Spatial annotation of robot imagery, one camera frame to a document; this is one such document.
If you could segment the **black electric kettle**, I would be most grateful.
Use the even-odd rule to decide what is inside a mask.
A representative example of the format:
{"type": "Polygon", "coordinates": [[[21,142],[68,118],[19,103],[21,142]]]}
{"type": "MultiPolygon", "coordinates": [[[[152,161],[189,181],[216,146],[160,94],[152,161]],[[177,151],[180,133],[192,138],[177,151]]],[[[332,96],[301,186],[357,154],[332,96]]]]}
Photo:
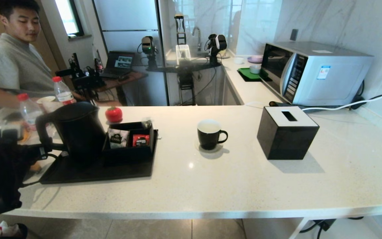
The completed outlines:
{"type": "Polygon", "coordinates": [[[41,144],[52,150],[67,151],[77,164],[88,164],[97,159],[105,141],[105,131],[98,118],[99,108],[88,102],[63,105],[52,113],[36,119],[36,129],[41,144]],[[62,144],[53,143],[46,125],[55,126],[62,144]]]}

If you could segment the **black serving tray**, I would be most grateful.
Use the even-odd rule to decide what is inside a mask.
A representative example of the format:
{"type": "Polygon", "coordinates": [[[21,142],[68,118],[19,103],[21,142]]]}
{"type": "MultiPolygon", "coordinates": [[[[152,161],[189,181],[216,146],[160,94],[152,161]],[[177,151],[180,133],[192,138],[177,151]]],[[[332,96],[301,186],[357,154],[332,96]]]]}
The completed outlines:
{"type": "MultiPolygon", "coordinates": [[[[158,130],[155,129],[155,132],[158,140],[158,130]]],[[[39,181],[43,185],[48,185],[147,178],[153,174],[154,159],[155,152],[153,160],[150,162],[107,165],[105,163],[105,157],[101,155],[90,164],[80,165],[73,162],[68,155],[59,155],[41,176],[39,181]]]]}

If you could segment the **red tomato shaped ornament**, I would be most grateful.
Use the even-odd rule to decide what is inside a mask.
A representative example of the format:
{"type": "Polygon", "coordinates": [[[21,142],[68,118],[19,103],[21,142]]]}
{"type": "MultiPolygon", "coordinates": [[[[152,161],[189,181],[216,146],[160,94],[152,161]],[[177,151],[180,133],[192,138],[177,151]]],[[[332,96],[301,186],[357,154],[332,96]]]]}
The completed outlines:
{"type": "Polygon", "coordinates": [[[120,108],[112,106],[105,111],[106,119],[111,122],[119,122],[123,119],[123,112],[120,108]]]}

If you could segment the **white crumpled paper waste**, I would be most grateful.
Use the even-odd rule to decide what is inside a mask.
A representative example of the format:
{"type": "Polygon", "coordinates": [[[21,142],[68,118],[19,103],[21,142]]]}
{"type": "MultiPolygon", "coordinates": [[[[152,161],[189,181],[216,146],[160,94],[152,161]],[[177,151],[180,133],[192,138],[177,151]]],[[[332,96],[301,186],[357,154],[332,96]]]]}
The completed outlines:
{"type": "Polygon", "coordinates": [[[6,221],[0,223],[0,238],[22,238],[23,233],[18,224],[8,224],[6,221]]]}

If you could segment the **black compartment sachet box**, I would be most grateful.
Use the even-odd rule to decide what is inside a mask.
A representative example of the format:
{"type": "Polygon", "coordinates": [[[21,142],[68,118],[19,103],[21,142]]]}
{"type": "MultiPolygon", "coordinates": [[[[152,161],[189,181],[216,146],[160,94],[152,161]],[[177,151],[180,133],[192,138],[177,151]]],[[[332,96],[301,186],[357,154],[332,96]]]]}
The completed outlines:
{"type": "Polygon", "coordinates": [[[152,127],[143,129],[141,122],[131,123],[117,123],[111,124],[109,128],[128,130],[129,137],[126,148],[111,149],[108,139],[108,132],[106,133],[105,143],[102,149],[102,154],[105,157],[107,165],[120,165],[121,163],[138,163],[150,162],[153,160],[155,152],[155,143],[157,137],[155,130],[152,127]],[[150,143],[148,146],[132,147],[132,137],[134,134],[149,134],[150,143]]]}

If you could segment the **man in grey t-shirt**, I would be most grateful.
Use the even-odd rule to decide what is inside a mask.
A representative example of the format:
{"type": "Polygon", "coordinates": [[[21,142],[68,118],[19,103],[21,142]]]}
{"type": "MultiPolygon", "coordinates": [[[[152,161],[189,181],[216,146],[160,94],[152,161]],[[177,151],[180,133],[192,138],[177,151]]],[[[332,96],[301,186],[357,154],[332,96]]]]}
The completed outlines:
{"type": "Polygon", "coordinates": [[[51,70],[33,45],[41,30],[35,0],[0,0],[0,108],[18,109],[18,94],[54,96],[51,70]]]}

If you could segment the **red coffee sachet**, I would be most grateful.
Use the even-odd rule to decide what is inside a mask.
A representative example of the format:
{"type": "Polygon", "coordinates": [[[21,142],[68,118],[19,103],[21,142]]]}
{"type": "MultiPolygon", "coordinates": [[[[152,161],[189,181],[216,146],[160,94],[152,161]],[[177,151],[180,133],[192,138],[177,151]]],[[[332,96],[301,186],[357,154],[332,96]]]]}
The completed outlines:
{"type": "Polygon", "coordinates": [[[149,134],[134,134],[132,135],[132,147],[148,146],[150,143],[149,134]]]}

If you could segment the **black laptop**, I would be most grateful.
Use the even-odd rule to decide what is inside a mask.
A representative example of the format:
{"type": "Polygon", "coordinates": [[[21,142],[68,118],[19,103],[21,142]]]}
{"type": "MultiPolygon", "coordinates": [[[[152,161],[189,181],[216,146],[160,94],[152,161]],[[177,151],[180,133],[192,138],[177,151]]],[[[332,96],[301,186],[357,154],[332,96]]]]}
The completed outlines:
{"type": "Polygon", "coordinates": [[[104,78],[119,78],[132,71],[135,53],[112,50],[108,53],[106,68],[100,74],[104,78]]]}

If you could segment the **brown wooden desk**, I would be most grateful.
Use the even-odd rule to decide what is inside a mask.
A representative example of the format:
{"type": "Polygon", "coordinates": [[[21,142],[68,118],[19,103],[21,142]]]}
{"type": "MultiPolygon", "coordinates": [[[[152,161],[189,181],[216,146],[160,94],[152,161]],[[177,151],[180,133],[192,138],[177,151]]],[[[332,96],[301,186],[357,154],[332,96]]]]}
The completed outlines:
{"type": "Polygon", "coordinates": [[[97,93],[101,92],[112,92],[112,89],[115,89],[116,95],[112,95],[114,101],[119,102],[120,106],[128,106],[128,98],[125,93],[124,85],[138,81],[142,78],[146,78],[148,74],[144,74],[138,71],[132,71],[125,75],[115,77],[115,78],[106,78],[102,77],[102,82],[105,84],[103,86],[94,87],[94,91],[97,93]]]}

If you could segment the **black framed window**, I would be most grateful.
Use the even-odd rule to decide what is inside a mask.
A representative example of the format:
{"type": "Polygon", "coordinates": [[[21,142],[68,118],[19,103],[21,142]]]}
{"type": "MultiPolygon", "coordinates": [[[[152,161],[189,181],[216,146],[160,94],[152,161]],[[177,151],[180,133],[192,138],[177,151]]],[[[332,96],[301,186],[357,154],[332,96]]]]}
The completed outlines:
{"type": "Polygon", "coordinates": [[[68,38],[84,36],[75,0],[55,0],[55,2],[68,38]]]}

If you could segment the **round clear coaster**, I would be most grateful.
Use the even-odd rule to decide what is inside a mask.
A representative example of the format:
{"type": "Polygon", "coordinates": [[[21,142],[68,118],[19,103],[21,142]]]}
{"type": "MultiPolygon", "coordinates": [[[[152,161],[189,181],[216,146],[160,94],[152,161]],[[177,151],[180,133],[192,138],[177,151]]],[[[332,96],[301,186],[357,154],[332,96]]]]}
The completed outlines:
{"type": "Polygon", "coordinates": [[[206,150],[201,146],[198,139],[194,140],[194,146],[195,146],[196,150],[201,152],[201,153],[217,153],[223,149],[223,144],[217,144],[214,149],[206,150]]]}

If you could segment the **black mug white inside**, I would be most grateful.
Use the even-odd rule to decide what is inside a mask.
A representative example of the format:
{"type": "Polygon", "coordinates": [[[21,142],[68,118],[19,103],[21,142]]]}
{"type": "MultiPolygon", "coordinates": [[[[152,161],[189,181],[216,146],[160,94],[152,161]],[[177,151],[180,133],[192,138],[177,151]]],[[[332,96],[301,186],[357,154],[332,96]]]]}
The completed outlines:
{"type": "Polygon", "coordinates": [[[204,119],[197,124],[197,135],[204,150],[213,150],[218,144],[228,140],[228,132],[221,129],[221,124],[213,119],[204,119]]]}

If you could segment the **chrome kitchen faucet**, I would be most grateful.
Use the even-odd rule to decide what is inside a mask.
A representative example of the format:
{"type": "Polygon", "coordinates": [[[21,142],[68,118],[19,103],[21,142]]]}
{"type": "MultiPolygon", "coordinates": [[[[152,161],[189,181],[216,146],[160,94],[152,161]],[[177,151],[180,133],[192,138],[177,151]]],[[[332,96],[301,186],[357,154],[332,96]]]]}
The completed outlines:
{"type": "Polygon", "coordinates": [[[193,28],[192,36],[197,36],[197,51],[201,52],[201,30],[198,26],[193,28]]]}

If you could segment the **white base cabinet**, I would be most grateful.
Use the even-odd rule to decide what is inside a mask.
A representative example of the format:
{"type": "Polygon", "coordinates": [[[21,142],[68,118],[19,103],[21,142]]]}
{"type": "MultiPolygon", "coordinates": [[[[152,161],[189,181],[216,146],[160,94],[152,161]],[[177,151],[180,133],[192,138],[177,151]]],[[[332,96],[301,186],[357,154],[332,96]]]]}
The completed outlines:
{"type": "Polygon", "coordinates": [[[223,98],[222,105],[223,106],[239,106],[243,105],[237,90],[235,89],[232,80],[228,76],[229,68],[224,66],[224,86],[223,86],[223,98]]]}

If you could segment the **black clamp frame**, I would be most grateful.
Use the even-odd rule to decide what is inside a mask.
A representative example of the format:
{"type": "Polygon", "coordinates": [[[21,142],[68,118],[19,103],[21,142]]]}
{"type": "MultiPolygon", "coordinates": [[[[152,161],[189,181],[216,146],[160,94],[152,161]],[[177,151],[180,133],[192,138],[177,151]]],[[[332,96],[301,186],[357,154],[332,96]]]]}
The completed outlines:
{"type": "Polygon", "coordinates": [[[183,14],[176,14],[174,16],[176,24],[176,42],[177,45],[186,45],[186,31],[185,31],[185,21],[183,14]]]}

